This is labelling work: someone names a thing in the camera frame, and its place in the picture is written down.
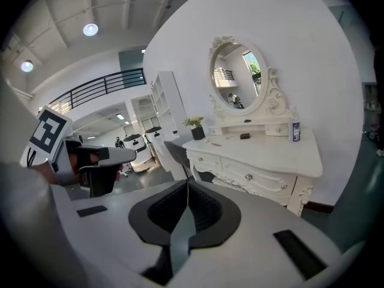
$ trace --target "black chair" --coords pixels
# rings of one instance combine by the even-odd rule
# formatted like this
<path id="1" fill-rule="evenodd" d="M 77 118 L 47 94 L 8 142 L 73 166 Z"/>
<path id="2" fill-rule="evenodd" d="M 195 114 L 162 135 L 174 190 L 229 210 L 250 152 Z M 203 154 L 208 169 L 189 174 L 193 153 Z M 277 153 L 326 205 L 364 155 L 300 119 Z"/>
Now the black chair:
<path id="1" fill-rule="evenodd" d="M 186 167 L 189 169 L 191 168 L 190 161 L 187 158 L 187 150 L 184 147 L 176 145 L 170 141 L 164 141 L 164 144 L 167 147 L 172 158 L 177 163 L 181 164 L 182 169 L 184 170 L 185 176 L 187 177 L 187 180 L 189 181 L 190 178 L 188 176 L 187 170 L 185 169 Z"/>

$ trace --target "dresser top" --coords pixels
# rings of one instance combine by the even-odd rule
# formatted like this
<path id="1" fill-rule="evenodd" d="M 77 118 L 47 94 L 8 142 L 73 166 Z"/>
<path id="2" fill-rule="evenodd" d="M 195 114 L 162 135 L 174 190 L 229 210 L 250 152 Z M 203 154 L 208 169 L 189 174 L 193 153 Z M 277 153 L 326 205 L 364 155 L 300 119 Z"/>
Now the dresser top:
<path id="1" fill-rule="evenodd" d="M 183 147 L 277 173 L 294 173 L 310 178 L 319 178 L 323 174 L 319 150 L 310 128 L 301 129 L 299 142 L 289 142 L 288 137 L 266 136 L 261 131 L 250 134 L 251 137 L 245 140 L 240 139 L 240 133 L 207 136 L 208 143 L 204 139 L 192 140 Z"/>

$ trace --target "black railing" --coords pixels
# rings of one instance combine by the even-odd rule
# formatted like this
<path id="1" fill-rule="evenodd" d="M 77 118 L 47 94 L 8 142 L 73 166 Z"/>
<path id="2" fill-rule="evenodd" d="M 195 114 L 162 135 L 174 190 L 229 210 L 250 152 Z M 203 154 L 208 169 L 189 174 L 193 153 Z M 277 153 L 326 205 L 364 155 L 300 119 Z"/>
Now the black railing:
<path id="1" fill-rule="evenodd" d="M 231 70 L 222 70 L 219 68 L 215 68 L 215 79 L 234 80 Z"/>
<path id="2" fill-rule="evenodd" d="M 69 110 L 97 97 L 146 84 L 142 68 L 120 71 L 109 74 L 69 90 L 53 100 L 48 106 L 53 110 L 66 114 Z"/>

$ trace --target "oval mirror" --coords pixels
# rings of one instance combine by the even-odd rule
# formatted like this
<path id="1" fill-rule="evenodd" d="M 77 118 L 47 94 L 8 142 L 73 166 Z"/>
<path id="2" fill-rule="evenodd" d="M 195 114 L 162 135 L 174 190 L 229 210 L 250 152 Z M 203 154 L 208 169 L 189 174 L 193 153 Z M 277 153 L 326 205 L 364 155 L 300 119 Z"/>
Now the oval mirror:
<path id="1" fill-rule="evenodd" d="M 252 51 L 239 43 L 228 42 L 219 48 L 213 72 L 219 94 L 233 108 L 250 106 L 261 91 L 259 63 Z"/>

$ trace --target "chair backrest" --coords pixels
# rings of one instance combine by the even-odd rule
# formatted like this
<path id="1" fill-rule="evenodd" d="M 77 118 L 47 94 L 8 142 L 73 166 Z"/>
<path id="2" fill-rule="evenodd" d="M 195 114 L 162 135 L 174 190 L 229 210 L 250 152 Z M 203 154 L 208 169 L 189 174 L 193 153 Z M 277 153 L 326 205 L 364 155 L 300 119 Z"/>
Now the chair backrest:
<path id="1" fill-rule="evenodd" d="M 172 158 L 180 163 L 182 166 L 190 169 L 190 161 L 187 158 L 187 150 L 179 145 L 176 145 L 170 141 L 164 141 L 165 146 L 167 147 Z"/>

